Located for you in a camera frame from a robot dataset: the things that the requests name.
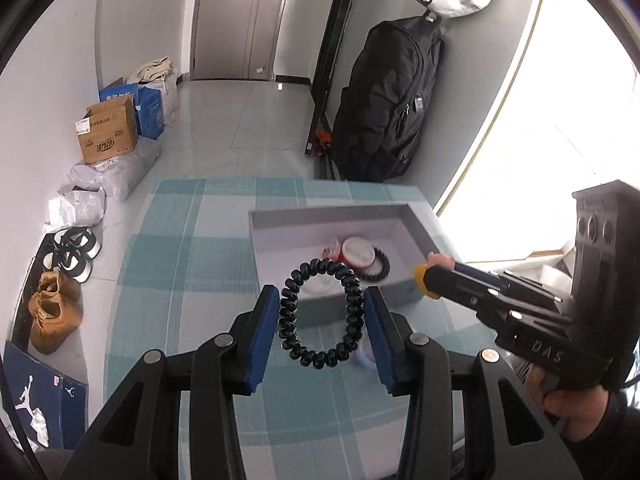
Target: checkered tablecloth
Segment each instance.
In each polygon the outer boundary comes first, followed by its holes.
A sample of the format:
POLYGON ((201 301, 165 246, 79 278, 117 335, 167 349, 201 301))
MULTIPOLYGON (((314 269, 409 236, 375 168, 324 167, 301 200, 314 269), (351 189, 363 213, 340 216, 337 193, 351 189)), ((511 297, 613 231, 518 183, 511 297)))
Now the checkered tablecloth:
MULTIPOLYGON (((120 271, 105 398, 146 350, 191 351, 254 307, 258 285, 249 211, 353 203, 409 203, 439 250, 455 254, 415 187, 282 178, 160 182, 146 197, 120 271)), ((476 354, 493 346, 492 333, 474 314, 447 300, 424 298, 404 312, 414 330, 447 349, 476 354)), ((330 348, 343 330, 340 322, 299 332, 311 348, 330 348)), ((331 370, 302 368, 275 340, 258 391, 236 397, 247 477, 341 480, 394 473, 407 407, 406 397, 387 395, 377 373, 356 359, 331 370)), ((460 409, 458 399, 456 422, 460 409)), ((457 424, 458 437, 461 432, 457 424)), ((188 395, 180 441, 181 476, 188 478, 188 395)))

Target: cardboard box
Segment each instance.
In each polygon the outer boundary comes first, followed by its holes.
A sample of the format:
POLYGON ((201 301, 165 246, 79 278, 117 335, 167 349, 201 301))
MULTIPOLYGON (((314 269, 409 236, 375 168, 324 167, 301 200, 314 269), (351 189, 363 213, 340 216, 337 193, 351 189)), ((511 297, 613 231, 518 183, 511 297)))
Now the cardboard box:
POLYGON ((27 437, 49 449, 75 449, 86 430, 87 385, 47 366, 10 341, 4 344, 4 370, 27 437), (46 422, 46 433, 38 434, 33 429, 30 410, 46 422))
POLYGON ((85 164, 132 152, 138 141, 133 101, 121 96, 89 106, 76 123, 85 164))
POLYGON ((103 88, 98 95, 102 102, 123 95, 131 95, 136 109, 136 124, 140 136, 157 140, 164 132, 162 94, 159 90, 139 84, 114 85, 103 88))

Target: tan boot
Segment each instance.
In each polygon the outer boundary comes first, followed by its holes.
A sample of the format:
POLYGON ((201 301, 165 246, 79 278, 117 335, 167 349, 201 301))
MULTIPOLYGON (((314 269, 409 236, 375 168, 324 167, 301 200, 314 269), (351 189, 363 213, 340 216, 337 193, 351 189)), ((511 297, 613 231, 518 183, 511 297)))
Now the tan boot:
POLYGON ((43 292, 44 290, 47 292, 59 292, 71 301, 80 299, 80 284, 57 267, 42 273, 38 283, 38 292, 43 292))
POLYGON ((82 308, 59 292, 43 290, 29 300, 31 343, 43 354, 55 352, 82 321, 82 308))

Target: spiral hair tie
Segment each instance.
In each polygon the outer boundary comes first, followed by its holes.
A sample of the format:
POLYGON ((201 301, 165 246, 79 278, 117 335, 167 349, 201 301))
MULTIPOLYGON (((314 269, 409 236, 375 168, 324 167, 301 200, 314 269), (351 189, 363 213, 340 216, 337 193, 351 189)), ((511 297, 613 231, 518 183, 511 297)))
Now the spiral hair tie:
POLYGON ((300 359, 303 366, 313 365, 318 370, 324 365, 329 368, 337 366, 339 361, 346 361, 349 354, 358 348, 362 339, 362 327, 364 326, 364 299, 360 280, 352 269, 342 262, 334 262, 330 258, 319 260, 314 258, 309 263, 300 264, 299 269, 291 271, 291 277, 284 282, 282 299, 280 300, 280 318, 278 325, 278 337, 283 339, 282 348, 289 350, 289 356, 293 360, 300 359), (306 280, 318 274, 328 274, 339 280, 344 287, 344 295, 347 301, 346 322, 344 336, 334 348, 328 351, 309 350, 303 346, 296 334, 296 311, 298 309, 298 293, 306 280))
POLYGON ((374 247, 373 250, 376 253, 376 261, 379 261, 382 264, 382 270, 377 274, 367 274, 364 270, 356 270, 355 275, 366 282, 378 283, 389 275, 391 265, 389 264, 389 258, 379 248, 374 247))

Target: sneaker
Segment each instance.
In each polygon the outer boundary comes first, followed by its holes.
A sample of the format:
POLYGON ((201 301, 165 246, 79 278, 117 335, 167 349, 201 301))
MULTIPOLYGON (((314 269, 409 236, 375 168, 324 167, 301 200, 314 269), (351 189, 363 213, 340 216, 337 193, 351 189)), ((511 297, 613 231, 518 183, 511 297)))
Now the sneaker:
POLYGON ((82 321, 80 305, 59 292, 46 290, 31 297, 29 313, 33 317, 31 343, 43 354, 51 354, 60 348, 82 321))
POLYGON ((57 246, 69 246, 78 249, 83 256, 92 260, 98 255, 102 245, 95 233, 88 227, 71 227, 58 231, 54 237, 57 246))
POLYGON ((91 260, 78 249, 69 246, 54 246, 50 253, 45 254, 42 264, 47 270, 59 267, 78 283, 88 280, 92 270, 91 260))
POLYGON ((60 271, 59 267, 43 272, 38 282, 38 292, 59 292, 71 301, 80 299, 80 285, 60 271))

